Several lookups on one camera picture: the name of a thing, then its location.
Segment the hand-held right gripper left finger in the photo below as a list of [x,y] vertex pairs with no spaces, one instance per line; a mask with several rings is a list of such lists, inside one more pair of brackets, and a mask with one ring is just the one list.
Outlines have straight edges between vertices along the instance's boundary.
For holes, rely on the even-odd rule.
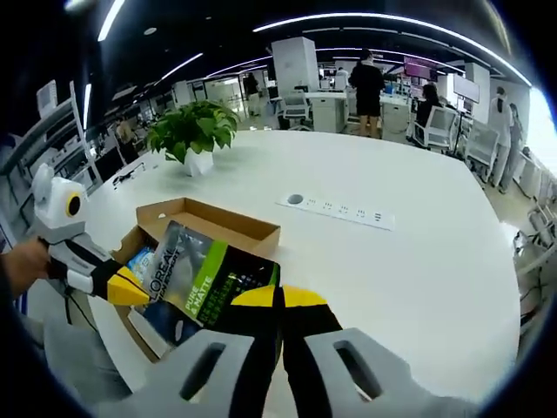
[[261,417],[280,356],[274,286],[238,296],[218,331],[202,329],[152,366],[145,385],[96,417]]

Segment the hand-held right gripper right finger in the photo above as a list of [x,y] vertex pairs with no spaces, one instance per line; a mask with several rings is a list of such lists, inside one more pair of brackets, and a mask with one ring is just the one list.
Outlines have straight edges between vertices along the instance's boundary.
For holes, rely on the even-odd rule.
[[432,394],[409,365],[315,292],[283,288],[283,363],[300,417],[475,417],[476,405]]

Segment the person's left hand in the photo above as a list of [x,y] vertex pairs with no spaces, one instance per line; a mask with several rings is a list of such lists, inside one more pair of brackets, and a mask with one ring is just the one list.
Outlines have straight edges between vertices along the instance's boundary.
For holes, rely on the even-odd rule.
[[48,278],[50,256],[39,239],[16,244],[1,257],[3,267],[15,287],[30,287],[36,280]]

